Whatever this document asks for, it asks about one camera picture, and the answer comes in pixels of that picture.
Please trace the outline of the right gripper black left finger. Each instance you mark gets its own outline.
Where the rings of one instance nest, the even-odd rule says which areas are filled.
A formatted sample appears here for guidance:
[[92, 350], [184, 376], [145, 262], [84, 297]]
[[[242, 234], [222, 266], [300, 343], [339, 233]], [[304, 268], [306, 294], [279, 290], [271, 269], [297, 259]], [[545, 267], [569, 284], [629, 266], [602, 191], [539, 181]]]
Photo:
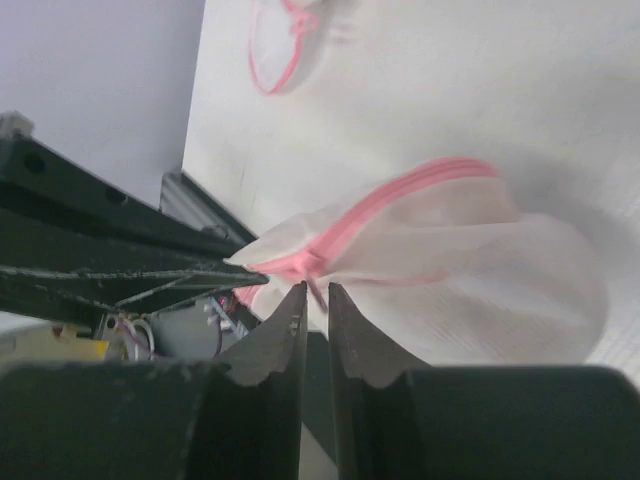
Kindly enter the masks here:
[[207, 361], [29, 362], [1, 374], [5, 479], [294, 479], [307, 287]]

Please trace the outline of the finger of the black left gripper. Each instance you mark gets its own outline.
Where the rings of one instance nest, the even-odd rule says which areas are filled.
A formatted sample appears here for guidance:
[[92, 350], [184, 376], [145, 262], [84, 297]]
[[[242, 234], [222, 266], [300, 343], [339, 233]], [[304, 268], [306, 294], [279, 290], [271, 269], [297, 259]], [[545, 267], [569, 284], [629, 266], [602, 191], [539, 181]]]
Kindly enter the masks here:
[[266, 279], [195, 230], [28, 138], [1, 142], [1, 308], [155, 313]]

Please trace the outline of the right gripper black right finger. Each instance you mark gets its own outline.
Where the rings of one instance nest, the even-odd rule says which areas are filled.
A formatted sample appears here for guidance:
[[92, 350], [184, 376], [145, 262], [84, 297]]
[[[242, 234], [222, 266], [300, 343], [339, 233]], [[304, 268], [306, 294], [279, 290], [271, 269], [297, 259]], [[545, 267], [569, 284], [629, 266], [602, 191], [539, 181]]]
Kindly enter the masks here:
[[635, 479], [639, 393], [596, 366], [434, 367], [329, 288], [342, 479]]

